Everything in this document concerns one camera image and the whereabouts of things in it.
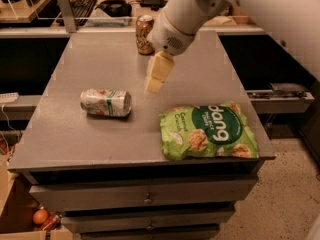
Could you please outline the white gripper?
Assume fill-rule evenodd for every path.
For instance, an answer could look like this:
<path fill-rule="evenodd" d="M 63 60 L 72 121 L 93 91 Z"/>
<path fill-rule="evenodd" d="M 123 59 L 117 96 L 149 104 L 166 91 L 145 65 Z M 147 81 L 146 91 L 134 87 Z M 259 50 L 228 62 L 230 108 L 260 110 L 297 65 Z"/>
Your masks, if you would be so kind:
<path fill-rule="evenodd" d="M 145 90 L 158 93 L 174 67 L 173 56 L 184 53 L 195 39 L 195 33 L 185 33 L 179 30 L 162 11 L 147 40 L 157 52 L 148 63 Z"/>

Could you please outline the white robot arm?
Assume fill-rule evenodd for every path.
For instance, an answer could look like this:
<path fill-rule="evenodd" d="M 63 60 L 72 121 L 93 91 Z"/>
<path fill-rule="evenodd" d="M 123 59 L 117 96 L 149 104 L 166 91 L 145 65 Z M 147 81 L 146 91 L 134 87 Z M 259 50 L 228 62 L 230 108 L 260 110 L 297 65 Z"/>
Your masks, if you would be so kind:
<path fill-rule="evenodd" d="M 173 57 L 184 53 L 206 22 L 233 4 L 284 50 L 273 55 L 250 37 L 225 37 L 227 53 L 247 89 L 271 82 L 309 86 L 320 80 L 320 0 L 169 0 L 156 18 L 148 40 L 156 50 L 148 72 L 161 82 L 173 68 Z"/>

